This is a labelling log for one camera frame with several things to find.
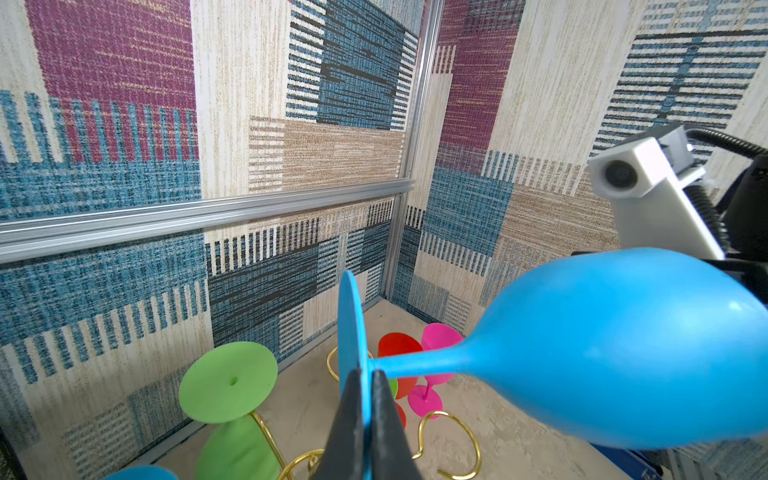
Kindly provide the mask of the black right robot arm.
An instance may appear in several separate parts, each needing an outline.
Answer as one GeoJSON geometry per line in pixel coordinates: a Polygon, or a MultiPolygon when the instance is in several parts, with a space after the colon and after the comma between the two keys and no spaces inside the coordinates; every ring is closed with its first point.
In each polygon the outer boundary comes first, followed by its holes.
{"type": "Polygon", "coordinates": [[[686,126],[686,136],[751,160],[721,200],[712,205],[693,185],[685,189],[700,217],[726,253],[708,263],[737,280],[762,303],[767,302],[767,149],[705,127],[686,126]]]}

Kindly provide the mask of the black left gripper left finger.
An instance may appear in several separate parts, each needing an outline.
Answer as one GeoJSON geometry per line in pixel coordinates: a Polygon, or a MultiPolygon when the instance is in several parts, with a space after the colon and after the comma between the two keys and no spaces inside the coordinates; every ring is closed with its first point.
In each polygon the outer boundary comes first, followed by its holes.
{"type": "Polygon", "coordinates": [[[364,476],[364,427],[360,370],[349,373],[328,440],[312,478],[361,480],[364,476]]]}

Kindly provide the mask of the red wine glass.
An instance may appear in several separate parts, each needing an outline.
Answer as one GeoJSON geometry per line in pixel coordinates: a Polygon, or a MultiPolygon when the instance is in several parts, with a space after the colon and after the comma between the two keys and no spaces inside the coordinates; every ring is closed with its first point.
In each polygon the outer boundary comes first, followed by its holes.
{"type": "Polygon", "coordinates": [[[418,382],[418,375],[407,365],[407,360],[410,356],[421,351],[421,343],[402,332],[385,334],[378,342],[378,359],[385,359],[384,371],[387,379],[390,380],[391,385],[397,385],[394,399],[403,427],[407,425],[407,419],[405,411],[398,401],[406,398],[418,382]]]}

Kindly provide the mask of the pink wine glass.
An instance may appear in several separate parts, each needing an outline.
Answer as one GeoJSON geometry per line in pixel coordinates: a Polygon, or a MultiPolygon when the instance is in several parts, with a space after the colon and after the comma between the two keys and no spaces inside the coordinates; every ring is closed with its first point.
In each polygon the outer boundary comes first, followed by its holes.
{"type": "Polygon", "coordinates": [[[454,347],[461,343],[464,337],[452,327],[433,323],[425,327],[421,346],[430,361],[429,368],[423,372],[425,384],[417,384],[407,396],[412,411],[419,417],[443,409],[443,401],[435,391],[438,385],[445,384],[454,376],[442,365],[441,358],[435,351],[454,347]]]}

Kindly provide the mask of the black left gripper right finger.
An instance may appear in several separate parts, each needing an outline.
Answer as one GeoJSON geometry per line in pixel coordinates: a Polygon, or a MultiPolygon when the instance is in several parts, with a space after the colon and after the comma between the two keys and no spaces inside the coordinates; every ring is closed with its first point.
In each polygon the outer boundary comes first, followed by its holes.
{"type": "Polygon", "coordinates": [[[371,440],[369,455],[375,480],[422,480],[412,459],[388,379],[381,370],[371,380],[371,440]]]}

